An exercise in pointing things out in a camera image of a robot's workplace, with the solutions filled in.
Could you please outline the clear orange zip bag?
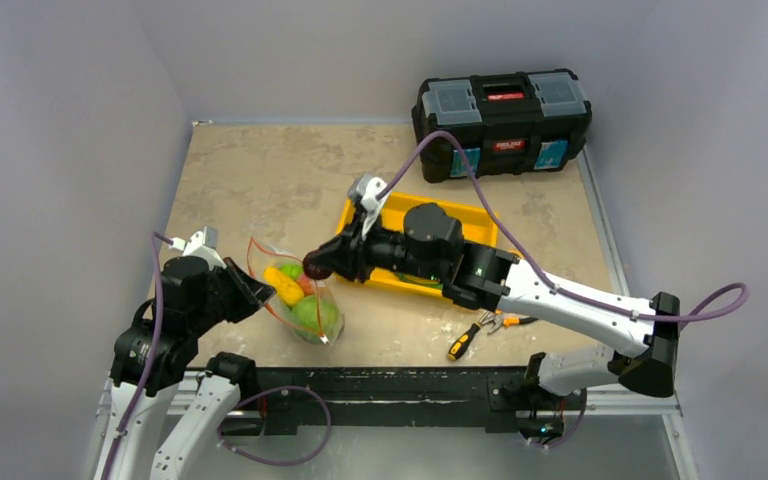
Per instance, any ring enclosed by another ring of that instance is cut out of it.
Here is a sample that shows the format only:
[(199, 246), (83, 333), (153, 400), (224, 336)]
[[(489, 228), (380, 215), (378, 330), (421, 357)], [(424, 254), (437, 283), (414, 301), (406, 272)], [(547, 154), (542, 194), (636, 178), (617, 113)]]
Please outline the clear orange zip bag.
[(302, 341), (331, 346), (343, 333), (345, 320), (329, 285), (310, 279), (302, 261), (290, 252), (249, 239), (246, 269), (275, 290), (266, 309)]

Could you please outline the dark red plum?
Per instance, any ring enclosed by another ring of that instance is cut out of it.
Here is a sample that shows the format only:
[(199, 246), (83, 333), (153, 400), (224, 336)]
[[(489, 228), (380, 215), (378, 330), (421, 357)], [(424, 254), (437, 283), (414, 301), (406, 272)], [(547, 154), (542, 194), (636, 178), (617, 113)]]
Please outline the dark red plum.
[(325, 280), (333, 275), (332, 270), (312, 263), (304, 264), (304, 273), (308, 278), (314, 281)]

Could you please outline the yellow banana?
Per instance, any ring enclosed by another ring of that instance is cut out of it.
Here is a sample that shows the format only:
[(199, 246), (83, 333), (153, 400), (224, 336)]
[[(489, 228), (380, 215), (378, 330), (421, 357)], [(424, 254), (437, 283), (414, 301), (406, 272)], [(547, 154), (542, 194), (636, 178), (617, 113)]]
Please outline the yellow banana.
[(263, 271), (263, 277), (266, 283), (276, 290), (281, 301), (288, 307), (294, 307), (305, 297), (296, 281), (284, 275), (278, 268), (266, 268)]

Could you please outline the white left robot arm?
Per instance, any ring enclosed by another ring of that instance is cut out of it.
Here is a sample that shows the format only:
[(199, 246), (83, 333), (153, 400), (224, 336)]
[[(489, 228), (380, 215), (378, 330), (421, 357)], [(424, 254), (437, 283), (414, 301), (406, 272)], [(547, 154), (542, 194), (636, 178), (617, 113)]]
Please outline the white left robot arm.
[(153, 297), (114, 344), (111, 414), (97, 479), (134, 479), (147, 470), (148, 448), (159, 437), (199, 339), (222, 322), (254, 315), (275, 294), (230, 258), (193, 255), (156, 263), (153, 285)]

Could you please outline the red peach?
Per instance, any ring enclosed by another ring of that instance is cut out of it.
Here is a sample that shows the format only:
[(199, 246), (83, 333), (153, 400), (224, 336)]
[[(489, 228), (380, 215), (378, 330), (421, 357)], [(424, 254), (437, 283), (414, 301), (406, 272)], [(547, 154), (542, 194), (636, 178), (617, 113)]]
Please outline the red peach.
[(314, 295), (316, 293), (315, 282), (308, 278), (304, 273), (297, 277), (296, 283), (299, 285), (305, 296)]

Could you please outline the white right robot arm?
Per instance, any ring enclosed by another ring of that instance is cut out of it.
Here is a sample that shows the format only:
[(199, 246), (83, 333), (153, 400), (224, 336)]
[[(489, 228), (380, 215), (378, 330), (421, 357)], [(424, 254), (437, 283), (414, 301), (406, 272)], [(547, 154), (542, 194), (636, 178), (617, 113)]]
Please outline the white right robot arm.
[(521, 381), (523, 397), (533, 406), (610, 383), (656, 398), (675, 392), (676, 297), (624, 297), (560, 278), (548, 286), (524, 258), (466, 240), (460, 220), (435, 203), (411, 208), (401, 231), (369, 223), (365, 212), (357, 212), (302, 264), (315, 280), (336, 274), (363, 283), (374, 269), (436, 280), (443, 297), (457, 306), (533, 316), (606, 347), (604, 354), (571, 360), (533, 355)]

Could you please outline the small green ball vegetable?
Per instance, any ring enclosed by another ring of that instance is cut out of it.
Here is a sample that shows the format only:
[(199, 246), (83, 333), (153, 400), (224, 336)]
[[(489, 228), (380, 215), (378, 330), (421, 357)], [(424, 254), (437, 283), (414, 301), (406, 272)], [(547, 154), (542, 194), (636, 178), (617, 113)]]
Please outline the small green ball vegetable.
[(301, 264), (284, 263), (279, 267), (279, 271), (293, 281), (297, 281), (301, 275), (304, 274), (304, 270)]

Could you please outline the green cabbage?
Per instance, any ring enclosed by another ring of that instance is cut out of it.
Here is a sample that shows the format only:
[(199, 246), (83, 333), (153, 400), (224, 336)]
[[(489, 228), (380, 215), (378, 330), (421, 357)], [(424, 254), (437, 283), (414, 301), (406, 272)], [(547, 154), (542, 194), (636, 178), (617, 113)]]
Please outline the green cabbage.
[(297, 335), (309, 343), (320, 343), (320, 331), (329, 340), (337, 339), (343, 330), (341, 310), (334, 302), (309, 295), (300, 300), (292, 309), (292, 320), (299, 328)]

